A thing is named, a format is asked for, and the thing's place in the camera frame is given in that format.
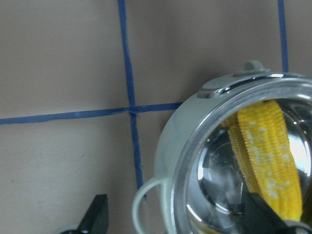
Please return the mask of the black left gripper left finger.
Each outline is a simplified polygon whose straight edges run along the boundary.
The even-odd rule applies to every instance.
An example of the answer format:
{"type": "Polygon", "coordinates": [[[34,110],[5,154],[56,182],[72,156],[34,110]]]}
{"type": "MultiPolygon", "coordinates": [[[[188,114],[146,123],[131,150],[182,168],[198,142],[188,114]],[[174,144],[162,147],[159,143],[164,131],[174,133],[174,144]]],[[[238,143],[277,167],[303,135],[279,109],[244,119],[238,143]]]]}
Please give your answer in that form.
{"type": "Polygon", "coordinates": [[[80,234],[106,234],[109,226],[107,195],[96,195],[78,226],[80,234]]]}

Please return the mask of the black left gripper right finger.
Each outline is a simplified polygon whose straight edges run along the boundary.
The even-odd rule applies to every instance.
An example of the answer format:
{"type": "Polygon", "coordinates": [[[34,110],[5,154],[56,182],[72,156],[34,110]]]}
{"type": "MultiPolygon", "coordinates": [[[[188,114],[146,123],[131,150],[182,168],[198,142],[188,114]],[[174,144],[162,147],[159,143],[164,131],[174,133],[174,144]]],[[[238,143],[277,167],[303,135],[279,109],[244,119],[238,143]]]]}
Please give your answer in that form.
{"type": "Polygon", "coordinates": [[[282,220],[257,193],[247,193],[244,227],[247,234],[310,234],[312,229],[297,221],[282,220]]]}

